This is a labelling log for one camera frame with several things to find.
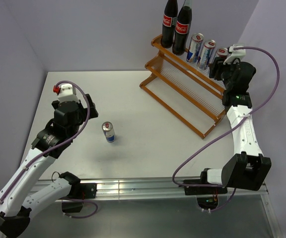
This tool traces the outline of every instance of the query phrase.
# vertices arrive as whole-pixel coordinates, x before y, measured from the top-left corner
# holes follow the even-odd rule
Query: white wall
[[[286,1],[260,0],[241,38],[248,46],[270,51],[280,65],[281,81],[273,99],[254,115],[254,126],[265,156],[272,159],[266,182],[286,237]],[[263,53],[247,51],[257,68],[250,84],[253,105],[261,103],[275,83],[275,67]]]
[[[142,70],[167,0],[5,0],[48,71]],[[235,43],[258,0],[194,0],[191,33]],[[179,9],[183,0],[178,0]]]
[[[0,0],[0,189],[17,169],[45,71]]]

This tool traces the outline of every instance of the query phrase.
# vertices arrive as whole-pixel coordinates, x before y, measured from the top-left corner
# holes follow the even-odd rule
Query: red label
[[[166,15],[164,14],[164,17],[163,17],[163,25],[164,25],[164,26],[169,26],[169,27],[171,27],[171,26],[172,26],[172,17],[166,16]]]
[[[181,24],[178,21],[176,22],[175,30],[180,34],[187,34],[189,24]]]

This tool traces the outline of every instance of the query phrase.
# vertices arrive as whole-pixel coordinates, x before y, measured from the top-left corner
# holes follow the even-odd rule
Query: dark cola bottle
[[[182,55],[185,52],[186,41],[192,22],[192,0],[185,0],[180,10],[175,26],[175,39],[173,44],[173,53]]]
[[[163,28],[161,38],[161,45],[164,48],[170,48],[173,44],[177,12],[177,0],[168,0],[163,16]]]

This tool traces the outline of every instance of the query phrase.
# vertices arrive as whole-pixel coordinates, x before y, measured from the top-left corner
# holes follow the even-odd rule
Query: wooden rack
[[[205,138],[225,115],[224,108],[221,104],[222,93],[224,91],[223,85],[219,85],[215,81],[209,79],[207,76],[205,76],[205,74],[207,74],[206,72],[201,73],[190,64],[174,55],[168,49],[163,48],[160,44],[161,36],[162,35],[157,36],[151,42],[152,46],[158,48],[159,51],[152,60],[146,63],[145,68],[151,71],[151,75],[140,84],[140,88],[150,94],[155,100],[168,109],[198,136]],[[215,100],[208,100],[209,97],[204,97],[202,92],[192,91],[188,86],[185,86],[180,79],[183,77],[186,78],[186,76],[193,80],[193,83],[198,83],[201,85],[202,91],[207,90],[210,92],[210,97],[214,97]],[[207,131],[202,133],[179,113],[173,110],[168,104],[161,100],[157,95],[150,91],[147,88],[147,85],[157,78],[165,82],[177,93],[210,117],[213,120],[213,125]]]

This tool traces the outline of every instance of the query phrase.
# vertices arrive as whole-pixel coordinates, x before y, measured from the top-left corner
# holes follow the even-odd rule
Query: silver can
[[[196,33],[192,36],[186,57],[187,62],[196,63],[203,40],[204,36],[201,33]]]
[[[197,63],[197,67],[199,69],[205,70],[208,67],[209,60],[213,54],[215,47],[216,42],[214,40],[205,41],[202,52],[199,55],[199,61]]]
[[[111,122],[106,121],[102,124],[102,130],[108,142],[113,142],[115,139],[114,128]]]
[[[214,59],[215,59],[216,57],[220,57],[220,58],[226,59],[227,56],[228,56],[228,50],[227,50],[227,48],[221,47],[221,48],[218,48],[218,49],[216,50],[216,53],[215,53],[215,55],[214,55],[214,57],[213,57],[212,60],[214,61]]]

